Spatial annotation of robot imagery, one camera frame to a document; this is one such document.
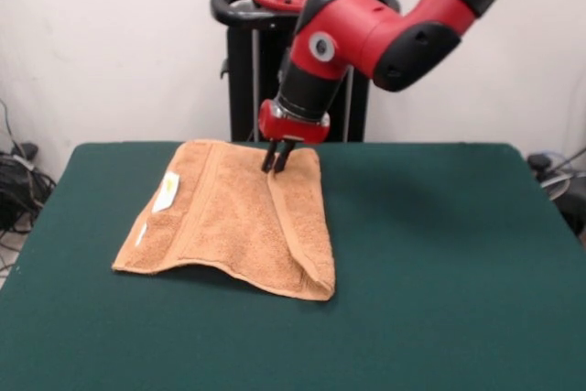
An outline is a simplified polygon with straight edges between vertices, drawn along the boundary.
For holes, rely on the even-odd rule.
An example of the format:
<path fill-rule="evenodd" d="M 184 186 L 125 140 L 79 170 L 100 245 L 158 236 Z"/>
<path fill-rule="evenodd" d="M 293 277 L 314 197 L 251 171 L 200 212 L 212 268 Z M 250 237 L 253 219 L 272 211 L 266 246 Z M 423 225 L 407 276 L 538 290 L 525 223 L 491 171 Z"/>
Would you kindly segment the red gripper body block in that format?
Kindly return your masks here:
<path fill-rule="evenodd" d="M 330 132 L 331 118 L 325 113 L 317 122 L 306 121 L 288 114 L 275 100 L 264 100 L 260 106 L 258 125 L 269 140 L 292 140 L 305 144 L 320 144 Z"/>

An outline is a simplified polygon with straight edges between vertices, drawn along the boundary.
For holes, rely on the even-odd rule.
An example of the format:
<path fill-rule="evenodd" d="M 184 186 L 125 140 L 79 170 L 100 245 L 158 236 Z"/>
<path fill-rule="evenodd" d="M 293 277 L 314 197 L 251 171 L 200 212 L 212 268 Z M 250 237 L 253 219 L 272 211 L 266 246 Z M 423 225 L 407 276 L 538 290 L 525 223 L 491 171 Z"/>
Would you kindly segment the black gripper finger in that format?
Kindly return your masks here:
<path fill-rule="evenodd" d="M 277 147 L 278 147 L 277 140 L 271 140 L 269 142 L 267 150 L 266 150 L 266 155 L 265 155 L 265 158 L 264 158 L 262 166 L 261 166 L 261 170 L 264 173 L 268 173 L 272 169 L 274 161 L 275 161 Z"/>
<path fill-rule="evenodd" d="M 275 174 L 285 170 L 288 158 L 297 145 L 296 140 L 286 139 L 283 141 L 283 148 L 279 151 L 277 159 L 275 160 L 273 171 Z"/>

